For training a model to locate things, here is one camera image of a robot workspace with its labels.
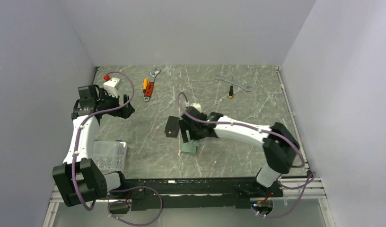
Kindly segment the green card holder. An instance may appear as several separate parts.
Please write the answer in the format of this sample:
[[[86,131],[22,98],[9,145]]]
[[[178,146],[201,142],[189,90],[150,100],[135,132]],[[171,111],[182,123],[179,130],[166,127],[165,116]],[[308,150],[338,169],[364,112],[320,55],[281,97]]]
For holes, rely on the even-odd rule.
[[[197,153],[197,150],[199,147],[200,147],[199,141],[190,141],[187,143],[183,143],[181,145],[180,152],[194,155]]]

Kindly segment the black VIP card stack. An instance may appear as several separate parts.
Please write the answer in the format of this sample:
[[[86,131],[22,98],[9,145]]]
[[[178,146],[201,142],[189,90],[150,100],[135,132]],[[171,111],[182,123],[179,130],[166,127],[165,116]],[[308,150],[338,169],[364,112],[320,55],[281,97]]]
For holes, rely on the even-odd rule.
[[[180,131],[180,118],[176,116],[169,116],[165,126],[164,133],[168,138],[177,138]]]

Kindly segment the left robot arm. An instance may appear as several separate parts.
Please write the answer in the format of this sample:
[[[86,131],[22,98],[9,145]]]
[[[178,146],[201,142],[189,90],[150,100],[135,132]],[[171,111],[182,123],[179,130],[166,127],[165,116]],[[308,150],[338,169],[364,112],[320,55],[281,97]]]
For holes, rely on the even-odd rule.
[[[112,82],[103,87],[88,85],[78,88],[79,99],[75,102],[71,119],[73,133],[69,151],[63,163],[52,171],[54,182],[68,207],[83,205],[91,211],[96,200],[110,192],[115,198],[127,195],[128,184],[121,171],[103,174],[91,157],[96,144],[96,133],[103,115],[129,118],[135,109],[131,97],[123,96],[119,104],[119,86]]]

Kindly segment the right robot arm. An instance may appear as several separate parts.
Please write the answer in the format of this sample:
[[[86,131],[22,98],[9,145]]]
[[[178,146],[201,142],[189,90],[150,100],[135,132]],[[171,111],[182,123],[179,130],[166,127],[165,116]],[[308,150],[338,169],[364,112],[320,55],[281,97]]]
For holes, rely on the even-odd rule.
[[[184,142],[226,138],[261,147],[266,163],[253,183],[253,190],[258,196],[269,193],[274,182],[294,168],[295,158],[303,158],[298,142],[280,122],[272,126],[255,125],[216,112],[204,114],[191,106],[181,115],[179,125]]]

